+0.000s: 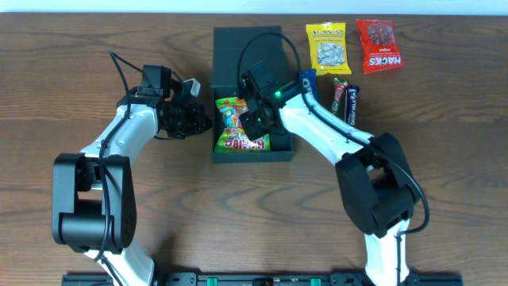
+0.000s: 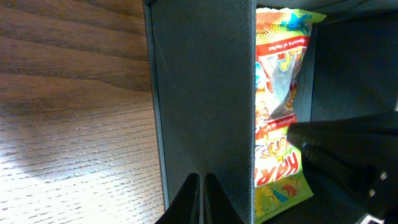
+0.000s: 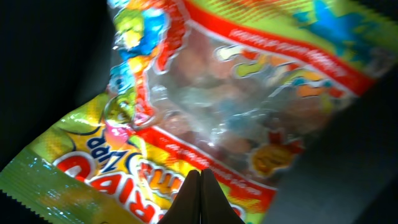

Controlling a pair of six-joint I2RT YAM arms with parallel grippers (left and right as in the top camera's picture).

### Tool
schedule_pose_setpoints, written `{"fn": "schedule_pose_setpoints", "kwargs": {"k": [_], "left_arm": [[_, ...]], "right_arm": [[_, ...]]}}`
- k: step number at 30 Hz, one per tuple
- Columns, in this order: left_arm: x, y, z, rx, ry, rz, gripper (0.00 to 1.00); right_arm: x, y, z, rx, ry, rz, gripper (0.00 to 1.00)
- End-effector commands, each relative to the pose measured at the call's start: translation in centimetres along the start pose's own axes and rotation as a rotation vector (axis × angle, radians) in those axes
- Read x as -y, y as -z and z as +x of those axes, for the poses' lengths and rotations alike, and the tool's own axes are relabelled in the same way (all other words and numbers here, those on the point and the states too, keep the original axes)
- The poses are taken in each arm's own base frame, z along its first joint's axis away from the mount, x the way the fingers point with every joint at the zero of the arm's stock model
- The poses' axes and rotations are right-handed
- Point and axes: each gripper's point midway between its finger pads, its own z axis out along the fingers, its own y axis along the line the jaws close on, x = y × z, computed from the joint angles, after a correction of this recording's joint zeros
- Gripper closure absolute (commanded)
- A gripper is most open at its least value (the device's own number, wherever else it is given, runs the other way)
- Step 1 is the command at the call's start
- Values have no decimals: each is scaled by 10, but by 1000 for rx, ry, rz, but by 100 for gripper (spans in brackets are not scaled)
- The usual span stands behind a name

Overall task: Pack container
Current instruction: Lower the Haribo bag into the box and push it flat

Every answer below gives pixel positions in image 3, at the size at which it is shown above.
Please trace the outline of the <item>black gift box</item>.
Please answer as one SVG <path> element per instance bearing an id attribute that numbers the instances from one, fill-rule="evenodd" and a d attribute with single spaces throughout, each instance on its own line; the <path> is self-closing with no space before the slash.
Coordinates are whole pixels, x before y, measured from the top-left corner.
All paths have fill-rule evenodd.
<path id="1" fill-rule="evenodd" d="M 2 153 L 17 156 L 106 91 L 115 34 L 108 2 L 1 2 Z M 396 180 L 397 63 L 309 142 L 280 180 L 262 223 L 355 223 L 362 217 L 396 223 L 396 214 L 378 217 L 373 206 Z M 22 209 L 48 222 L 6 197 L 2 223 L 21 223 Z"/>

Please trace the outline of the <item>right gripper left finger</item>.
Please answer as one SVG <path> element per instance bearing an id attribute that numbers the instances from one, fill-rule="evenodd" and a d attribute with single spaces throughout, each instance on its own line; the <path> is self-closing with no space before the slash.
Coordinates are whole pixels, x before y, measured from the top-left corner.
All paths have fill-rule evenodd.
<path id="1" fill-rule="evenodd" d="M 191 170 L 177 196 L 158 224 L 200 223 L 200 173 Z"/>

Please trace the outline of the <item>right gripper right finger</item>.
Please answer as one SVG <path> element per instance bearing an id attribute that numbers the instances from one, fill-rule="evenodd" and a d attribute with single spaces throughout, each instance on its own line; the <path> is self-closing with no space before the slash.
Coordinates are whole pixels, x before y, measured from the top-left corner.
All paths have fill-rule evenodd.
<path id="1" fill-rule="evenodd" d="M 210 169 L 201 171 L 200 212 L 201 224 L 244 224 L 232 209 Z"/>

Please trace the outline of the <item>green Haribo worms bag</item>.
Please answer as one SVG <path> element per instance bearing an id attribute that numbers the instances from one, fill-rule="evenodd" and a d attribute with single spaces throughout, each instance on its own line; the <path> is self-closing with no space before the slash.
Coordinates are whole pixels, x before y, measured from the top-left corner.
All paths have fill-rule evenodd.
<path id="1" fill-rule="evenodd" d="M 158 223 L 210 169 L 262 223 L 290 165 L 397 63 L 397 22 L 352 0 L 109 1 L 104 93 L 1 171 L 52 223 Z"/>

